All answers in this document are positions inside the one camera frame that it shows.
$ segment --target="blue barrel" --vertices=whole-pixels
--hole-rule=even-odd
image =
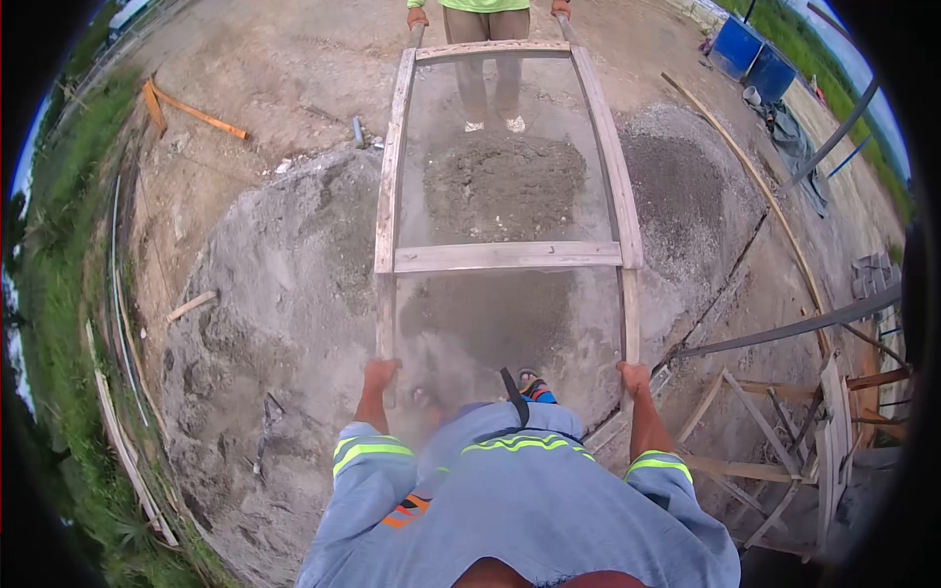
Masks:
[[[754,86],[761,96],[761,103],[767,104],[781,100],[796,75],[794,64],[777,47],[768,43],[761,48],[755,65],[742,84]]]
[[[709,61],[719,71],[738,82],[748,73],[764,39],[735,15],[729,16],[712,44]]]

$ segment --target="hand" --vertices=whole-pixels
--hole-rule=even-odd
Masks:
[[[559,13],[565,14],[566,18],[571,20],[572,6],[566,0],[552,0],[552,8],[550,8],[549,14],[555,16]]]
[[[415,7],[408,9],[408,30],[415,26],[415,23],[422,23],[428,26],[428,17],[424,15],[424,8]]]
[[[621,382],[631,400],[636,400],[638,394],[650,395],[650,370],[646,365],[630,365],[627,361],[618,361],[614,367],[621,372]]]
[[[398,359],[370,359],[363,372],[363,391],[381,392],[386,389],[401,367],[402,361]]]

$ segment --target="khaki pants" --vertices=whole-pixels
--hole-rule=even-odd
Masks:
[[[467,12],[454,8],[444,10],[444,34],[448,44],[471,43],[482,40],[526,39],[529,37],[529,9],[504,12]],[[519,116],[519,59],[497,57],[497,113],[504,119]],[[486,88],[484,86],[484,60],[465,58],[455,64],[457,90],[468,122],[484,122],[486,118]]]

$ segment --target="neon yellow stripe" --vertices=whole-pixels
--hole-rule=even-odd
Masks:
[[[686,479],[690,481],[690,484],[693,483],[693,476],[690,474],[689,469],[686,467],[686,464],[677,464],[672,461],[659,461],[657,459],[645,459],[644,461],[635,461],[628,473],[624,474],[625,480],[630,476],[630,473],[638,468],[674,468],[682,471],[686,474]]]
[[[548,443],[550,439],[561,439],[561,437],[559,437],[558,435],[549,435],[548,437],[537,437],[535,435],[517,435],[516,437],[510,437],[508,439],[499,438],[499,437],[495,439],[490,439],[490,440],[484,441],[483,443],[480,443],[480,445],[490,445],[492,443],[512,443],[513,441],[516,441],[517,439],[532,439],[533,441],[543,441],[543,442]]]
[[[679,455],[671,452],[658,452],[655,449],[648,449],[647,451],[641,453],[637,456],[637,459],[634,460],[634,463],[637,463],[638,460],[642,459],[645,455],[673,455],[676,458],[679,458]]]
[[[340,442],[337,444],[337,449],[336,449],[335,452],[333,452],[333,458],[336,459],[337,455],[340,454],[340,450],[343,448],[344,445],[346,445],[346,444],[349,443],[350,441],[353,441],[353,440],[356,440],[356,439],[363,439],[363,438],[367,438],[367,439],[392,439],[393,441],[398,441],[399,443],[402,442],[401,440],[399,440],[398,437],[393,437],[392,435],[365,435],[365,436],[364,436],[364,435],[359,435],[359,436],[357,436],[357,437],[348,437],[348,438],[346,438],[346,439],[341,439]]]
[[[551,451],[551,450],[553,450],[553,449],[556,449],[556,448],[559,448],[559,447],[565,447],[565,446],[567,446],[567,445],[568,445],[568,443],[567,443],[564,439],[559,439],[558,441],[553,441],[553,442],[552,442],[551,444],[549,444],[549,445],[546,445],[545,443],[543,443],[543,442],[541,442],[541,441],[520,441],[519,443],[517,443],[517,444],[514,445],[513,447],[510,447],[510,446],[508,446],[508,445],[503,445],[503,444],[500,444],[500,443],[498,443],[497,445],[487,445],[487,446],[483,446],[483,445],[470,445],[469,447],[465,447],[465,448],[464,448],[464,451],[462,451],[461,453],[468,452],[468,451],[470,451],[470,450],[472,450],[472,449],[480,449],[480,450],[485,450],[485,451],[486,451],[486,450],[491,450],[491,449],[506,449],[508,452],[517,452],[517,451],[519,451],[519,449],[522,448],[522,447],[541,447],[542,449],[544,449],[544,450],[546,450],[546,451]]]
[[[359,437],[349,437],[349,438],[346,438],[346,439],[340,439],[340,442],[337,443],[337,450],[336,450],[335,452],[333,452],[333,458],[336,459],[337,455],[340,454],[340,450],[343,448],[343,445],[346,445],[346,444],[349,443],[350,441],[355,441],[355,440],[357,440],[358,438],[359,438]]]
[[[349,463],[351,459],[364,453],[396,453],[410,457],[415,456],[415,453],[412,453],[408,447],[402,447],[401,445],[356,445],[351,447],[350,451],[346,452],[346,455],[340,460],[340,463],[333,467],[333,477],[337,477],[343,466]]]

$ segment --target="green shirt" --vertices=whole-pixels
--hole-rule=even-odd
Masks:
[[[524,10],[529,7],[529,0],[438,0],[443,7],[467,12],[503,12],[505,10]],[[424,6],[424,0],[408,0],[409,8]]]

